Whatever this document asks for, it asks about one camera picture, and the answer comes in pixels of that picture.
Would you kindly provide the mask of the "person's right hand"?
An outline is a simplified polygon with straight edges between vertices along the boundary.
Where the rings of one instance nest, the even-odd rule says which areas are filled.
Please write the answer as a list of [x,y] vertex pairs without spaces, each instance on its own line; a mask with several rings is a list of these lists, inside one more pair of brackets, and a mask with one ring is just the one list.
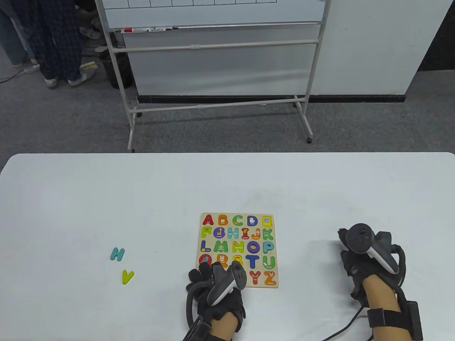
[[406,275],[405,253],[400,245],[392,243],[390,232],[373,232],[365,223],[338,230],[338,237],[346,248],[340,252],[343,267],[353,279],[351,297],[369,308],[363,281],[376,275],[391,285],[393,290],[402,286]]

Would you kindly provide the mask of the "person's left hand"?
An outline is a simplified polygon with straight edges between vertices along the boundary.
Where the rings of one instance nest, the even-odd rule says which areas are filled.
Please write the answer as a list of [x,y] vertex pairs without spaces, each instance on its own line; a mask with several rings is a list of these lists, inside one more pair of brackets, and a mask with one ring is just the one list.
[[189,327],[186,340],[208,338],[213,320],[221,320],[226,313],[237,319],[238,332],[246,317],[241,291],[247,275],[241,263],[234,260],[226,269],[219,262],[202,262],[188,273],[186,286],[186,321]]

